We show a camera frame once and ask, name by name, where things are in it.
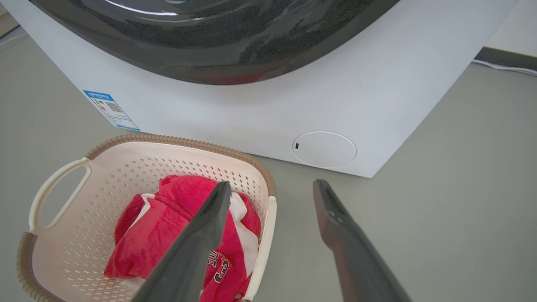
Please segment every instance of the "energy label sticker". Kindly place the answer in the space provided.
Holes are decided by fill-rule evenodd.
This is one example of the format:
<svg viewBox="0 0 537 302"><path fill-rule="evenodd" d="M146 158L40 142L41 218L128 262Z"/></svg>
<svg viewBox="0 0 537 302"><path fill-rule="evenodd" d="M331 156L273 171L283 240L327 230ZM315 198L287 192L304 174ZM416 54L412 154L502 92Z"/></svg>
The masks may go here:
<svg viewBox="0 0 537 302"><path fill-rule="evenodd" d="M118 103L114 101L111 95L87 90L84 90L84 92L116 126L140 131L138 126L134 124Z"/></svg>

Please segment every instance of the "red clothing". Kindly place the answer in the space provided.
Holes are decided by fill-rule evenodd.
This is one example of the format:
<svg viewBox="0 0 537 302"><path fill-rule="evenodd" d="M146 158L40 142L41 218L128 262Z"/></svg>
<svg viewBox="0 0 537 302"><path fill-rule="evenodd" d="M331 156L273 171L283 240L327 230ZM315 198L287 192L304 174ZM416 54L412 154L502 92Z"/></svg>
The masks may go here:
<svg viewBox="0 0 537 302"><path fill-rule="evenodd" d="M150 207L141 217L146 202L136 195L119 218L114 233L116 247L104 271L105 276L147 279L215 186L213 180L199 176L163 178L154 198L144 195ZM259 237L259 217L248 197L244 194L240 197L247 209L240 222ZM247 247L241 245L236 223L228 211L222 242L208 258L201 302L231 302L237 294L244 295L249 281L244 257Z"/></svg>

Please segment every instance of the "basket handle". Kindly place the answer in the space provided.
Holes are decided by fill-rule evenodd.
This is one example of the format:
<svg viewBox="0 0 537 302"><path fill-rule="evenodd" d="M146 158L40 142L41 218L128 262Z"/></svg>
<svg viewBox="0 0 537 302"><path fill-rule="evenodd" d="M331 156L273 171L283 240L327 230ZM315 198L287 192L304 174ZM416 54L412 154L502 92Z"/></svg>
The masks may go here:
<svg viewBox="0 0 537 302"><path fill-rule="evenodd" d="M30 225L30 232L33 234L38 234L40 231L46 230L48 228L53 227L58 220L62 217L64 212L67 210L73 199L77 196L78 192L80 192L80 189L82 186L86 183L88 178L91 174L91 167L89 166L89 163L91 161L87 159L86 157L83 157L80 160L76 160L73 162L70 162L66 165L64 165L62 168L60 168L58 171L56 171L54 174L52 174L45 183L39 188L39 191L35 195L34 201L32 203L32 207L30 207L30 217L28 218L28 224ZM47 199L47 196L52 191L52 189L69 173L73 172L77 168L80 167L86 167L86 174L76 187L75 191L71 194L71 197L67 200L66 204L62 207L62 209L59 211L59 213L56 215L54 220L46 227L39 226L39 216L41 215L41 210L43 208L43 204L45 200Z"/></svg>

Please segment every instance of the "washing machine door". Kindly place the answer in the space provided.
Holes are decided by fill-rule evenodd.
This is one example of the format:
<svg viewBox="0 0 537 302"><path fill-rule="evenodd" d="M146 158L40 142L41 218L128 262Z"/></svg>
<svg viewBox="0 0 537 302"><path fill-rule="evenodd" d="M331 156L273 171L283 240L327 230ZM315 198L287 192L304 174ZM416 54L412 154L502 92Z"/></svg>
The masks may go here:
<svg viewBox="0 0 537 302"><path fill-rule="evenodd" d="M242 84L309 64L398 0L32 0L110 54L154 73Z"/></svg>

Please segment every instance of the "white power cord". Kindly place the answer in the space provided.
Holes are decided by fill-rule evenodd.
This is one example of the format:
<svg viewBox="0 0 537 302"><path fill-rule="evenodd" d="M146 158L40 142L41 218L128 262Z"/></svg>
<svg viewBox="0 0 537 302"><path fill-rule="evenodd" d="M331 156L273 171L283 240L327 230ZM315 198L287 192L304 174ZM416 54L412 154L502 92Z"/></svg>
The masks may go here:
<svg viewBox="0 0 537 302"><path fill-rule="evenodd" d="M531 69L518 68L518 67L506 67L506 66L496 65L496 64L492 64L492 63L480 61L480 60L472 60L472 63L481 64L481 65L490 67L495 70L508 70L508 71L515 71L515 72L523 73L527 75L537 76L537 71L531 70Z"/></svg>
<svg viewBox="0 0 537 302"><path fill-rule="evenodd" d="M8 39L8 40L6 40L6 41L3 41L3 42L0 44L0 47L6 45L7 43L9 43L9 42L11 42L11 41L13 41L13 40L16 40L16 39L18 39L18 38L25 37L25 36L27 36L27 35L28 35L27 33L23 33L23 34L21 34L21 35L18 35L18 36L16 36L16 37L13 37L13 38L10 38L10 39Z"/></svg>

